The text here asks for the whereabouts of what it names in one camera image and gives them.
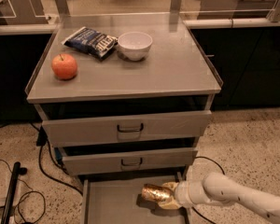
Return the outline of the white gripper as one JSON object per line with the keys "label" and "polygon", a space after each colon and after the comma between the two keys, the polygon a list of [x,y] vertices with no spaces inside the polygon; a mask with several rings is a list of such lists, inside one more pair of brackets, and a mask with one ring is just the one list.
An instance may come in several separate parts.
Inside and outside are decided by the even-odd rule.
{"label": "white gripper", "polygon": [[190,208],[205,201],[205,192],[201,181],[166,182],[164,187],[175,192],[175,201],[159,202],[165,210],[177,210],[181,206]]}

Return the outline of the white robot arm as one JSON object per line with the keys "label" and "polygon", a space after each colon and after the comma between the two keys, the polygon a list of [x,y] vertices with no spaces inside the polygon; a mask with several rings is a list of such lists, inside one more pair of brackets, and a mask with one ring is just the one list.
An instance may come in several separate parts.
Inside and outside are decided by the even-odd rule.
{"label": "white robot arm", "polygon": [[242,186],[220,173],[210,173],[201,181],[186,180],[164,186],[173,192],[158,202],[164,209],[238,203],[272,224],[280,224],[280,196]]}

